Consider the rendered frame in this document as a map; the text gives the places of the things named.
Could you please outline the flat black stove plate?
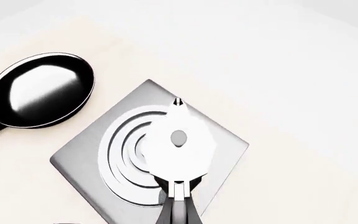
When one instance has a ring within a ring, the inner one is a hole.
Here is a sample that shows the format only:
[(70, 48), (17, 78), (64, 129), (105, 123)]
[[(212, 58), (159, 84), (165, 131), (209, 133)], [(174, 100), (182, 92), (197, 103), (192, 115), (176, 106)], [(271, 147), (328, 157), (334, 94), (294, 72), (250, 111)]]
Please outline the flat black stove plate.
[(141, 144), (174, 98), (147, 80), (51, 157), (108, 224), (156, 224), (165, 193), (148, 173)]

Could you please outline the black frying pan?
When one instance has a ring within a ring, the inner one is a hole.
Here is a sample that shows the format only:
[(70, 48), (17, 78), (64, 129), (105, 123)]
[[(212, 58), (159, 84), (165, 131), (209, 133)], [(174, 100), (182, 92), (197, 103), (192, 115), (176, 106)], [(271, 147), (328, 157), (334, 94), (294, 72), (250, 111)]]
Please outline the black frying pan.
[(77, 55), (49, 52), (22, 59), (0, 73), (0, 131), (64, 122), (84, 107), (94, 84), (92, 66)]

